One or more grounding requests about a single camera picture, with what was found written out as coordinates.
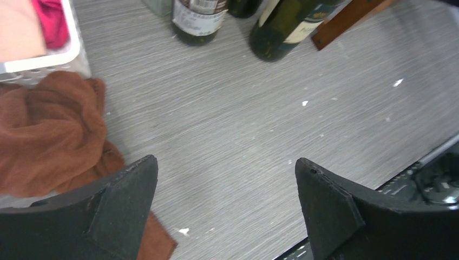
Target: magenta cloth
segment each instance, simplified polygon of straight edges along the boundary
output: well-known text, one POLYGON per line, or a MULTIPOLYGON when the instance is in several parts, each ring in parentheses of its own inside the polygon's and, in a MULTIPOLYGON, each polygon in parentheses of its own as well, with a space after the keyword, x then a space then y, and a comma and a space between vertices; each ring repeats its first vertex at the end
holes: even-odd
POLYGON ((42 25, 48 49, 59 49, 69 39, 69 30, 61 0, 31 0, 42 25))

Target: green glass bottle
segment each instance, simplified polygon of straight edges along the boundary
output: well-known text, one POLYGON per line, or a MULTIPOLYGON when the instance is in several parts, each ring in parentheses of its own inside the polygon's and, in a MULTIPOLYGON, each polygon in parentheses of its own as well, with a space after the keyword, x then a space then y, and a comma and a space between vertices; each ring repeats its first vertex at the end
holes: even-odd
POLYGON ((227 11, 226 0, 172 0, 172 27, 191 46, 211 42, 227 11))
POLYGON ((268 0, 250 33, 252 51, 278 61, 312 33, 344 0, 268 0))
POLYGON ((229 0, 228 13, 236 18, 249 18, 260 7, 262 0, 229 0))

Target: white plastic basket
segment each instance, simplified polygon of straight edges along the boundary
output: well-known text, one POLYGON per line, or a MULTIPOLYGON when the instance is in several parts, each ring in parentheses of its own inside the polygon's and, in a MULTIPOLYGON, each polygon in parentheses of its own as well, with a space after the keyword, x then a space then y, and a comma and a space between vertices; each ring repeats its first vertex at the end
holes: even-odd
POLYGON ((62 9, 69 30, 69 41, 65 46, 60 50, 49 51, 46 56, 42 57, 0 62, 0 82, 33 87, 55 70, 78 72, 84 78, 91 77, 88 58, 84 51, 83 40, 71 0, 62 0, 62 9))

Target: beige bottle label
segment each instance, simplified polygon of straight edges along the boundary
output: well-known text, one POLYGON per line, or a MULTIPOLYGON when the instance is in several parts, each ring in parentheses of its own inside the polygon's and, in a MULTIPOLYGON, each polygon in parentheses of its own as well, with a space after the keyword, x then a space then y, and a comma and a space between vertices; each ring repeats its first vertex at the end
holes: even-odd
POLYGON ((274 8, 279 2, 280 0, 268 0, 265 11, 263 11, 263 13, 260 16, 260 19, 258 19, 258 26, 261 27, 266 22, 271 12, 274 10, 274 8))
POLYGON ((308 23, 302 22, 288 37, 284 43, 295 44, 303 41, 311 34, 322 22, 308 23))

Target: white label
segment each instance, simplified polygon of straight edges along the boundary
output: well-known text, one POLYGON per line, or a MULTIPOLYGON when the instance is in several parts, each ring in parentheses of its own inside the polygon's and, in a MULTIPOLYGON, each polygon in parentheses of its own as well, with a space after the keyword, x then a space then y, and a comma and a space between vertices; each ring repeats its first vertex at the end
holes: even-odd
POLYGON ((274 10, 276 7, 277 3, 279 3, 280 0, 268 0, 268 3, 266 4, 266 8, 263 11, 263 13, 260 16, 260 19, 258 20, 258 26, 262 26, 268 17, 270 16, 271 12, 274 10))
POLYGON ((188 34, 206 36, 221 27, 225 13, 226 10, 215 15, 202 15, 189 10, 179 0, 175 0, 172 22, 188 34))
POLYGON ((213 15, 217 7, 218 0, 191 0, 189 8, 203 15, 213 15))
POLYGON ((322 22, 318 23, 308 23, 302 22, 288 37, 285 39, 284 43, 288 44, 295 44, 299 43, 302 40, 306 39, 306 37, 311 34, 317 26, 319 26, 322 22))

